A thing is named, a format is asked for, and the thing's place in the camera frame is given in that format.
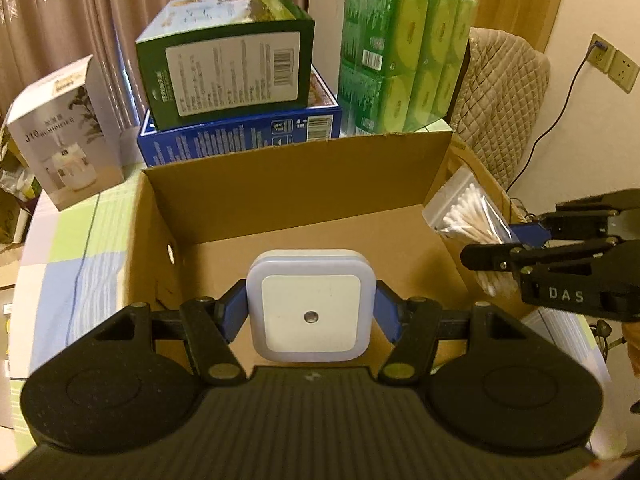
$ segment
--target barcode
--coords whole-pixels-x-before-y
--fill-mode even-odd
[[[334,116],[317,115],[306,118],[306,140],[328,139],[334,126]]]
[[[273,84],[275,86],[291,86],[291,67],[293,65],[293,49],[281,48],[273,51]]]
[[[382,70],[382,56],[370,50],[363,50],[362,64],[380,72]]]

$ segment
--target ribbed black surface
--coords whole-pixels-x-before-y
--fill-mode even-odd
[[[561,480],[592,456],[499,456],[443,430],[410,390],[364,368],[260,368],[210,390],[174,434],[112,456],[33,451],[7,480]]]

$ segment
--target person's hand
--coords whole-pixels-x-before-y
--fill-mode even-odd
[[[640,322],[623,323],[622,335],[626,339],[626,352],[629,355],[634,375],[640,377]]]

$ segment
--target white square device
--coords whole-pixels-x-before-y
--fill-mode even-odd
[[[376,276],[360,253],[268,251],[246,291],[254,347],[266,359],[347,361],[369,346]]]

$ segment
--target blue box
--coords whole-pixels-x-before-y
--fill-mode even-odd
[[[161,166],[263,146],[337,139],[341,119],[337,100],[312,66],[309,106],[303,110],[224,119],[164,132],[156,129],[147,111],[138,134],[138,147],[149,167]]]

